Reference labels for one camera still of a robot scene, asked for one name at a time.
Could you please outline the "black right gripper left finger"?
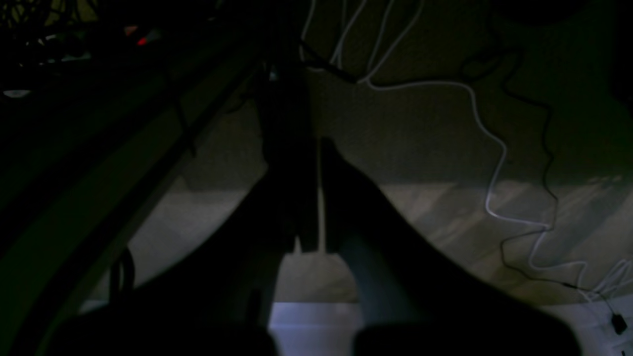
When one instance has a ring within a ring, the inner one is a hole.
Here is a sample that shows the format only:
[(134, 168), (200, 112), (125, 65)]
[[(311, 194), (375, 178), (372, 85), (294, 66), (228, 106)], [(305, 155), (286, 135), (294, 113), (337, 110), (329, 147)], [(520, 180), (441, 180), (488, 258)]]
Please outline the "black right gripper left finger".
[(183, 261), (109, 306), (60, 326), (52, 356), (275, 356), (278, 269), (295, 239), (315, 246), (315, 164), (273, 164)]

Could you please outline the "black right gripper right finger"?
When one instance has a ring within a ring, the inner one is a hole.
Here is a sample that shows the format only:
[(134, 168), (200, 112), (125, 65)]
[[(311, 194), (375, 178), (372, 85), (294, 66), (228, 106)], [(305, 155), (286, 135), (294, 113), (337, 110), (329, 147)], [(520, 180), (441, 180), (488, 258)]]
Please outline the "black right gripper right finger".
[(355, 279), (356, 356), (579, 356), (564, 322), (482, 282), (430, 245), (331, 139), (320, 142), (326, 244)]

